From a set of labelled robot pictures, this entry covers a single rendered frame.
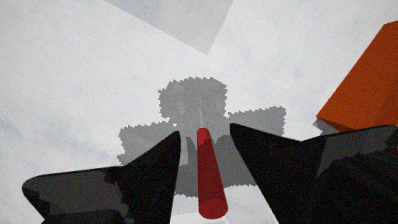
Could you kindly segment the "red peg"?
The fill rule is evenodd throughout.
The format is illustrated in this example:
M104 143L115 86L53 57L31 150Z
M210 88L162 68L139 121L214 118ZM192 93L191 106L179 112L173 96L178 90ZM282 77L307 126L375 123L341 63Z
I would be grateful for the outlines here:
M228 206L207 128L197 131L198 208L202 217L215 220L223 217Z

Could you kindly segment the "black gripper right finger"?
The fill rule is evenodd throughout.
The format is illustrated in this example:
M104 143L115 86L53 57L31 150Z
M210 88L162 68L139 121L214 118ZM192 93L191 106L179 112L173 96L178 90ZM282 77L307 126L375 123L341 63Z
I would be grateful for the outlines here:
M299 141L230 123L230 134L278 224L309 224L330 163L396 151L398 126L380 125Z

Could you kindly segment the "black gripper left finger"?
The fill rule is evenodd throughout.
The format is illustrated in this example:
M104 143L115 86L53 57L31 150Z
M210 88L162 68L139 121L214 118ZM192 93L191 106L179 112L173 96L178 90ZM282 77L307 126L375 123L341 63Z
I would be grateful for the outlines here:
M174 131L126 166L42 174L23 182L22 193L44 219L115 209L125 224L170 224L180 154Z

